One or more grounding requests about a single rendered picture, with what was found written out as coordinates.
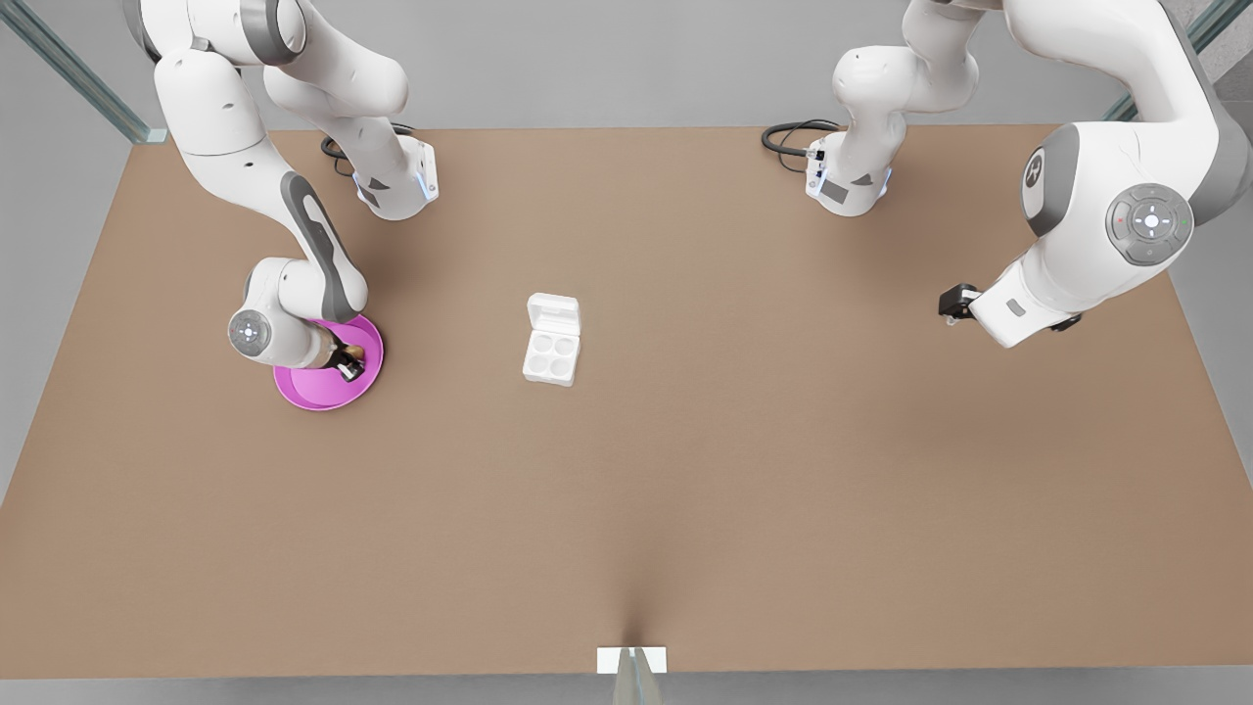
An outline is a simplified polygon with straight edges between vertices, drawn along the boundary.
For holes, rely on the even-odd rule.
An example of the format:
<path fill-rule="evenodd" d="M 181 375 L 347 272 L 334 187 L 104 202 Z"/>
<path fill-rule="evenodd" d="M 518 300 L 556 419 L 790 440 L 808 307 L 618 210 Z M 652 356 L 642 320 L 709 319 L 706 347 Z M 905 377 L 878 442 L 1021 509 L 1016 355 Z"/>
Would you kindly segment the white egg box base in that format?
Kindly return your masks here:
<path fill-rule="evenodd" d="M 559 384 L 559 387 L 573 387 L 579 353 L 579 336 L 533 331 L 523 366 L 524 378 Z"/>

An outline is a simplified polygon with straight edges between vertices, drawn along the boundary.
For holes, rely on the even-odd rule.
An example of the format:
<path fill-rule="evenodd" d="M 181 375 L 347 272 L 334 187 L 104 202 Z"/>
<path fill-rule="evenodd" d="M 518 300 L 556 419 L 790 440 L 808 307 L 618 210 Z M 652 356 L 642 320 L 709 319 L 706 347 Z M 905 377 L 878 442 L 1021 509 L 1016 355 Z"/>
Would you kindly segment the pink round plate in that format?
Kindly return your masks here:
<path fill-rule="evenodd" d="M 336 409 L 351 401 L 361 398 L 367 389 L 375 384 L 382 369 L 383 344 L 382 336 L 372 321 L 365 316 L 357 316 L 348 324 L 336 324 L 336 322 L 315 322 L 328 327 L 331 333 L 340 336 L 350 347 L 363 348 L 365 371 L 357 379 L 345 381 L 340 369 L 327 367 L 327 369 L 291 369 L 291 367 L 273 367 L 273 376 L 279 393 L 291 404 L 303 407 L 303 409 L 325 411 Z"/>

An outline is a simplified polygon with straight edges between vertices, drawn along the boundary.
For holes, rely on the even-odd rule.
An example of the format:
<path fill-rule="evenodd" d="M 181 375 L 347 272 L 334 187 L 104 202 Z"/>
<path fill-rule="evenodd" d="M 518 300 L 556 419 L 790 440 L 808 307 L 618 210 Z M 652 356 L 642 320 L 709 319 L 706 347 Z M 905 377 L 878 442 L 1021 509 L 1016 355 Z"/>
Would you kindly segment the silver frame post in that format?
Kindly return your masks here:
<path fill-rule="evenodd" d="M 168 130 L 142 120 L 23 0 L 0 0 L 0 20 L 133 144 L 160 147 L 168 139 Z"/>
<path fill-rule="evenodd" d="M 615 675 L 611 705 L 667 705 L 655 679 L 668 670 L 667 647 L 596 647 L 596 660 L 598 675 Z"/>
<path fill-rule="evenodd" d="M 1162 0 L 1213 83 L 1253 53 L 1253 0 Z"/>

